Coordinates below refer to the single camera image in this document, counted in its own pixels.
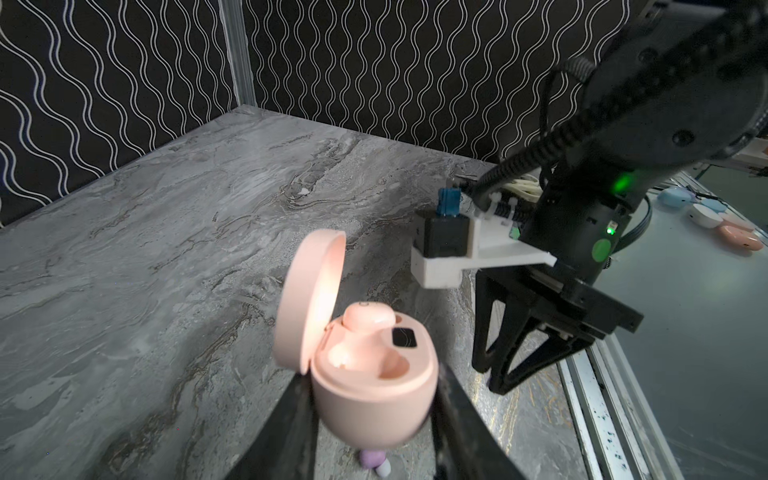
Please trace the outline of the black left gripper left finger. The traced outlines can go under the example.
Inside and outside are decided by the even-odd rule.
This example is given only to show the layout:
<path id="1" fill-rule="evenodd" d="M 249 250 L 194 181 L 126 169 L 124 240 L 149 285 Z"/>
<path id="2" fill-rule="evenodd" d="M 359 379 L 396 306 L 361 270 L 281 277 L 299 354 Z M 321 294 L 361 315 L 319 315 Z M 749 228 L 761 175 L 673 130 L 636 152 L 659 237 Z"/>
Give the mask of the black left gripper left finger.
<path id="1" fill-rule="evenodd" d="M 312 382 L 296 374 L 256 439 L 226 474 L 228 479 L 312 479 L 316 465 L 319 416 Z"/>

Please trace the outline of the pink earbud charging case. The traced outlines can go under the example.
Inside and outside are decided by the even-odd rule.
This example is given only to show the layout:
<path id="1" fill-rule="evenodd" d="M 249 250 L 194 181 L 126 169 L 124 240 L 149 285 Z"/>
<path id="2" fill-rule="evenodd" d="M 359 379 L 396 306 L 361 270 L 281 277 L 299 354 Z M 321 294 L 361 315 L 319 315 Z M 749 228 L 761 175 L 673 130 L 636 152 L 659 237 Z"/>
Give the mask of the pink earbud charging case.
<path id="1" fill-rule="evenodd" d="M 346 252 L 342 231 L 320 229 L 300 243 L 277 310 L 276 363 L 312 382 L 326 428 L 362 450 L 389 450 L 425 423 L 439 361 L 426 328 L 395 311 L 397 323 L 369 335 L 353 333 L 333 315 Z"/>

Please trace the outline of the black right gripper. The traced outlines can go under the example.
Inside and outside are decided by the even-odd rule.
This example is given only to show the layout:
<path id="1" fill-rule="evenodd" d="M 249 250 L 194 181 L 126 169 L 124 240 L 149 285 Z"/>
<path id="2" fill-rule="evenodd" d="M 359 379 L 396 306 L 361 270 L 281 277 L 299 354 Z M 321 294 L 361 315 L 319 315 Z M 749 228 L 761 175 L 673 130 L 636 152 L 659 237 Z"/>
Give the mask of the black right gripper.
<path id="1" fill-rule="evenodd" d="M 618 329 L 634 332 L 644 315 L 575 279 L 553 277 L 544 265 L 485 268 L 475 278 L 472 366 L 490 371 L 489 390 L 505 395 L 539 371 Z M 512 367 L 526 337 L 544 326 L 547 339 Z"/>

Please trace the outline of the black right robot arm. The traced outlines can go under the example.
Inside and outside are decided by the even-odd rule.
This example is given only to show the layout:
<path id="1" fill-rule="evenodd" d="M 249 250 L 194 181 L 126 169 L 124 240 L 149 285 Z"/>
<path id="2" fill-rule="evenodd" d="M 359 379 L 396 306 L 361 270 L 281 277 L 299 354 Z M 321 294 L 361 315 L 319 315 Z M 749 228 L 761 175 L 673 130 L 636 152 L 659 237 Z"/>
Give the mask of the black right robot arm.
<path id="1" fill-rule="evenodd" d="M 523 243 L 553 265 L 486 267 L 475 280 L 472 365 L 506 394 L 642 314 L 600 292 L 610 257 L 648 190 L 687 166 L 725 159 L 767 121 L 767 5 L 659 2 L 592 71 L 578 112 L 484 174 L 481 211 L 512 180 L 547 174 Z"/>

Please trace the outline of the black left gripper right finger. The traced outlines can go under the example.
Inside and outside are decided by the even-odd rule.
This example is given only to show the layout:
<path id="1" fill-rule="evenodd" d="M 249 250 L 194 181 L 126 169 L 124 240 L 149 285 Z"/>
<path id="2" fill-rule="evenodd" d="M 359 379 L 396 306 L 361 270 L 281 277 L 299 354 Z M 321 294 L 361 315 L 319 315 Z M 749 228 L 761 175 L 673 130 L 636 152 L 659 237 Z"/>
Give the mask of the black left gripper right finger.
<path id="1" fill-rule="evenodd" d="M 456 375 L 443 363 L 438 369 L 430 421 L 436 479 L 525 478 L 488 430 Z"/>

